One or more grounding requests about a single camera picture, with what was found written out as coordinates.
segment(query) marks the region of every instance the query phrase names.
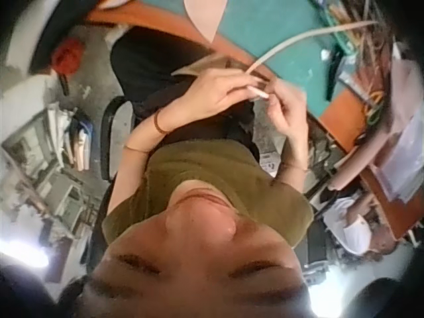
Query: bracelet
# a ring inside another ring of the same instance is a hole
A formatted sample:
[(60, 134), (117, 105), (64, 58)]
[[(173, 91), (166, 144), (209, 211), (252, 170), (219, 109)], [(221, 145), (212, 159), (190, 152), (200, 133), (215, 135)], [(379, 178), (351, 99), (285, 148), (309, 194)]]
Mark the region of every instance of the bracelet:
[(153, 122), (154, 122), (154, 126), (156, 127), (156, 130), (159, 132), (159, 133), (161, 133), (161, 134), (169, 134), (170, 133), (170, 131), (164, 131), (163, 129), (161, 129), (160, 127), (159, 127), (159, 124), (158, 124), (158, 115), (159, 115), (159, 113), (160, 113), (160, 111), (161, 111), (162, 109), (159, 109), (157, 112), (155, 112), (155, 114), (154, 114), (154, 116), (153, 116)]
[(124, 145), (124, 149), (130, 150), (130, 151), (135, 151), (135, 152), (141, 152), (142, 154), (149, 154), (150, 153), (150, 151), (144, 151), (144, 150), (130, 148), (127, 145)]
[(283, 167), (287, 167), (287, 168), (295, 168), (295, 169), (301, 170), (305, 173), (307, 173), (309, 171), (309, 169), (303, 169), (303, 168), (300, 168), (299, 166), (295, 166), (293, 164), (286, 164), (285, 162), (281, 162), (280, 165), (283, 166)]

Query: nose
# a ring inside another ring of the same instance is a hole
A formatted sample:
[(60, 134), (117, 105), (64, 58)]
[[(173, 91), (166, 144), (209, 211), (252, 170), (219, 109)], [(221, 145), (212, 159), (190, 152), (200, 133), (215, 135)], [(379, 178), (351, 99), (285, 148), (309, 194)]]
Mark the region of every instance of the nose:
[(207, 246), (224, 244), (236, 233), (235, 212), (206, 199), (187, 199), (166, 214), (168, 234), (186, 248), (202, 242)]

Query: olive green shirt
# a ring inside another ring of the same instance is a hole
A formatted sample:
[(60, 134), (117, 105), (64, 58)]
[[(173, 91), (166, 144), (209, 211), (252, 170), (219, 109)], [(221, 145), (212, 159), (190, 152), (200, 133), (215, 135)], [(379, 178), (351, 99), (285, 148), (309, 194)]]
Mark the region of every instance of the olive green shirt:
[(186, 180), (216, 187), (240, 214), (272, 227), (291, 246), (312, 222), (306, 198), (273, 182), (246, 147), (232, 140), (191, 140), (163, 146), (151, 156), (139, 189), (104, 220), (106, 241), (165, 210), (172, 192)]

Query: teal cutting mat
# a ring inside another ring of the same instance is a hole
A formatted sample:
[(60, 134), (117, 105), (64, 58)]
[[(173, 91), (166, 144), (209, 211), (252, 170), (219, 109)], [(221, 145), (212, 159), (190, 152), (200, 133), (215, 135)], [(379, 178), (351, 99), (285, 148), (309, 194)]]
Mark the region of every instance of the teal cutting mat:
[[(142, 2), (187, 16), (183, 0)], [(292, 36), (323, 26), (319, 12), (308, 0), (228, 0), (219, 33), (260, 57)], [(321, 60), (321, 51), (331, 50), (334, 43), (332, 36), (309, 38), (266, 62), (278, 76), (307, 92), (309, 112), (315, 117), (329, 104), (325, 101), (329, 61)]]

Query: closed eye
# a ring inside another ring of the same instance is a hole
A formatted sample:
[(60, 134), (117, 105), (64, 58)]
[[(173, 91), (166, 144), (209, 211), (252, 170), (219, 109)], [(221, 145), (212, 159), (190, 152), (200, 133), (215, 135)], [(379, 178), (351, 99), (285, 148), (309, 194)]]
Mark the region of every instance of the closed eye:
[(280, 267), (280, 265), (265, 260), (251, 262), (232, 271), (229, 274), (229, 278), (245, 278), (247, 276), (256, 274), (257, 272), (260, 272), (262, 270), (275, 267)]
[(141, 257), (133, 254), (124, 254), (118, 255), (117, 260), (126, 265), (130, 266), (132, 269), (139, 272), (143, 272), (147, 275), (157, 276), (160, 274), (160, 270), (157, 269), (154, 265), (142, 259)]

